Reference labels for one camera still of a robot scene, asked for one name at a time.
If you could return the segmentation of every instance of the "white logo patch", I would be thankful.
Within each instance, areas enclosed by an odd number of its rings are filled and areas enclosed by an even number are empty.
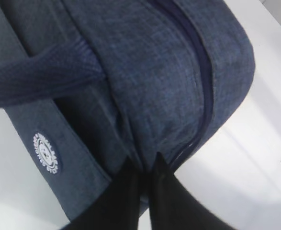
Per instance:
[[[48,172],[56,174],[58,172],[58,160],[50,142],[41,133],[36,133],[33,141],[40,163],[46,167]]]

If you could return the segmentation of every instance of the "black object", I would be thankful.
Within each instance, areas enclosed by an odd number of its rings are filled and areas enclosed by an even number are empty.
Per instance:
[[[189,194],[160,153],[150,174],[140,175],[127,159],[99,199],[62,230],[135,230],[142,191],[153,230],[233,230]]]

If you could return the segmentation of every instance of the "bag strap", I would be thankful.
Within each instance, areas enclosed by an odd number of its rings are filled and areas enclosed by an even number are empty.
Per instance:
[[[78,38],[0,66],[0,107],[69,95],[104,78],[95,54]]]
[[[152,230],[233,230],[189,194],[160,153],[149,175],[127,159],[100,198],[62,230],[136,230],[144,189]]]

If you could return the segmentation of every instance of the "white table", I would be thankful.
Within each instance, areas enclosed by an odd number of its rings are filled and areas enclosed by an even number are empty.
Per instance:
[[[226,2],[254,46],[254,84],[237,112],[176,175],[234,227],[281,230],[281,27],[258,0]],[[0,230],[57,230],[67,222],[0,110]],[[148,213],[139,229],[150,229]]]

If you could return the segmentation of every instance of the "zipper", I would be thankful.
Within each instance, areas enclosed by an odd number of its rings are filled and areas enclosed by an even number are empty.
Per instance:
[[[173,0],[148,0],[148,2],[155,9],[169,18],[180,30],[192,49],[195,51],[200,67],[204,97],[203,115],[200,119],[196,135],[192,138],[192,140],[185,144],[185,146],[183,146],[170,161],[171,169],[177,170],[198,146],[213,117],[214,96],[212,64],[196,28],[186,16],[185,12]]]

